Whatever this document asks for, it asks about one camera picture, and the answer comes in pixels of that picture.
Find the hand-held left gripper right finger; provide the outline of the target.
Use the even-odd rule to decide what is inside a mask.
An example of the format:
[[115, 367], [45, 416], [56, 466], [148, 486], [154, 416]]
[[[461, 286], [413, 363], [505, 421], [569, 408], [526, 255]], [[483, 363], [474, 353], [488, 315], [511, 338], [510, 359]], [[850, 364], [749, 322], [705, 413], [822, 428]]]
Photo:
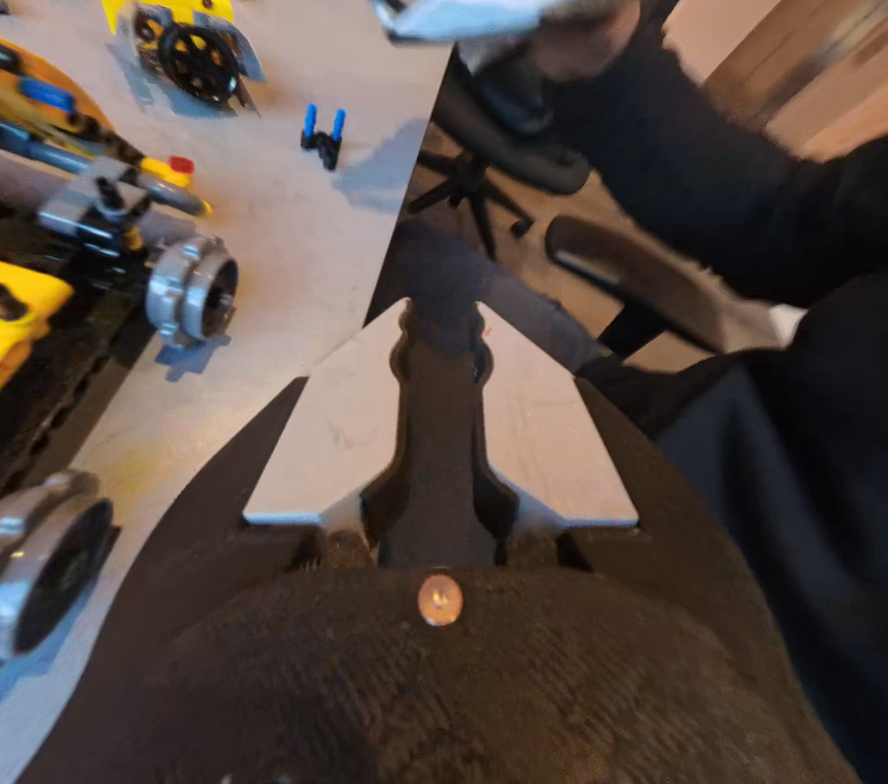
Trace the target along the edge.
[[477, 302], [486, 372], [483, 462], [505, 490], [509, 531], [631, 529], [639, 514], [573, 375]]

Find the person's right hand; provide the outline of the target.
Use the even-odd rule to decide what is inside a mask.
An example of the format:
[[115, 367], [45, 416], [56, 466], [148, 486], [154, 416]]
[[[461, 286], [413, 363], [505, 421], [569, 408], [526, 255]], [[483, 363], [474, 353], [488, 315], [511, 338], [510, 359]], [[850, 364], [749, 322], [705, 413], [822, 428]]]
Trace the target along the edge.
[[598, 19], [577, 19], [542, 27], [531, 42], [531, 58], [554, 82], [597, 77], [609, 68], [635, 34], [640, 0], [630, 0]]

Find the black connector piece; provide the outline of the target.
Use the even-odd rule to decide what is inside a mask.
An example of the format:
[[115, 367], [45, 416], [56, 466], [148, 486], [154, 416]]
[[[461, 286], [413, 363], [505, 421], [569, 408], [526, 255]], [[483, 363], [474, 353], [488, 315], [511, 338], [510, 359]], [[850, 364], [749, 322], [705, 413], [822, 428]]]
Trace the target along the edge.
[[316, 152], [327, 172], [334, 172], [337, 169], [342, 146], [341, 137], [334, 137], [321, 131], [307, 134], [302, 130], [299, 145], [304, 152]]

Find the yellow grey wheel assembly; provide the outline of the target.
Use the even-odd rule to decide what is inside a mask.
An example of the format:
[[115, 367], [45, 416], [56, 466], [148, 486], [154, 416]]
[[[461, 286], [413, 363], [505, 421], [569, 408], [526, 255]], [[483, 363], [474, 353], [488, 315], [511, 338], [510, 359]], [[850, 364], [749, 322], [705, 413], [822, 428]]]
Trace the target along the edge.
[[100, 0], [117, 55], [217, 110], [258, 109], [247, 82], [265, 74], [229, 0]]

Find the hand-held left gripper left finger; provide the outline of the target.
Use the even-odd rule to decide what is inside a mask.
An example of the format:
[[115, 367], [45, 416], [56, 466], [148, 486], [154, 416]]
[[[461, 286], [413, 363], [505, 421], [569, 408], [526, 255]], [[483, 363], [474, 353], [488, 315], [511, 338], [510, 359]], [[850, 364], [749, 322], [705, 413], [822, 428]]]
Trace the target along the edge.
[[361, 496], [394, 462], [403, 297], [310, 372], [242, 515], [251, 525], [362, 532]]

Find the yellow toy brick car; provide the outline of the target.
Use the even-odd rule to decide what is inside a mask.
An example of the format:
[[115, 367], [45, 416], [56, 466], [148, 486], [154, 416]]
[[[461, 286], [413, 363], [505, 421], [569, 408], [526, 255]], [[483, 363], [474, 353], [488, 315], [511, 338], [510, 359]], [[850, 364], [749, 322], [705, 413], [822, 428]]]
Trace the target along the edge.
[[21, 484], [130, 327], [173, 349], [225, 334], [239, 270], [205, 218], [194, 163], [150, 158], [68, 75], [2, 41], [1, 659], [29, 654], [103, 565], [115, 527], [97, 477]]

